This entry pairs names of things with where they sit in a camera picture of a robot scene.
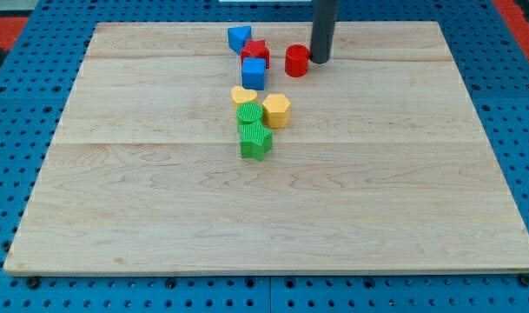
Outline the grey cylindrical robot arm rod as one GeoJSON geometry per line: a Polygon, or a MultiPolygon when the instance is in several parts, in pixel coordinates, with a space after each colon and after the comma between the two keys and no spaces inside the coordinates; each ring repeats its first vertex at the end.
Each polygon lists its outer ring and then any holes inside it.
{"type": "Polygon", "coordinates": [[[310,41],[310,60],[322,64],[330,59],[340,0],[316,0],[310,41]]]}

